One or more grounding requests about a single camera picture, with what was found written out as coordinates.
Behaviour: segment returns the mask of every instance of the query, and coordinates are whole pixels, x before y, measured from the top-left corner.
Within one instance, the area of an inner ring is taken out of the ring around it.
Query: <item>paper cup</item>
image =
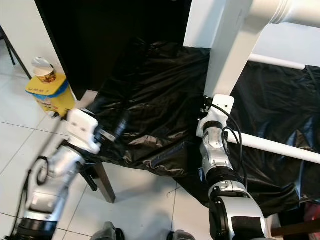
[[[56,80],[55,70],[52,67],[35,67],[33,73],[45,84],[52,83]]]

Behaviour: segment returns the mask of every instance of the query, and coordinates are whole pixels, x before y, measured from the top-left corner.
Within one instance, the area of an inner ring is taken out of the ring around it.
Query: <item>black tarp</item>
[[[201,139],[196,137],[210,50],[133,40],[87,107],[104,130],[97,158],[174,179],[202,204]],[[320,152],[320,68],[295,70],[249,62],[232,96],[243,133]],[[237,146],[230,160],[238,164]],[[243,149],[248,190],[265,216],[320,198],[320,165]]]

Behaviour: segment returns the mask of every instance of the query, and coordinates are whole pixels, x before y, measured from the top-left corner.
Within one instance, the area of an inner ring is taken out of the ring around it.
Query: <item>black garbage bag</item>
[[[115,136],[97,158],[174,179],[202,204],[196,137],[210,51],[135,39],[87,107]],[[232,92],[243,133],[320,152],[320,68],[294,70],[249,62]],[[238,149],[230,144],[238,165]],[[248,190],[265,216],[320,198],[320,166],[244,147]]]

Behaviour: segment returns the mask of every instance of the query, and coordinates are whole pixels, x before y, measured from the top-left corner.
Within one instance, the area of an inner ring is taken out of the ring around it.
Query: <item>white tile floor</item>
[[[22,68],[12,65],[0,40],[0,238],[12,228],[26,170],[56,121],[25,92],[27,83]],[[77,106],[84,107],[95,94],[87,91]],[[60,126],[47,146],[46,156],[67,138],[65,126]],[[171,178],[107,163],[104,167],[116,202],[105,202],[101,193],[92,192],[79,175],[70,188],[54,240],[89,240],[106,221],[122,228],[128,240],[164,240],[169,231],[178,229],[197,240],[211,239],[208,209]]]

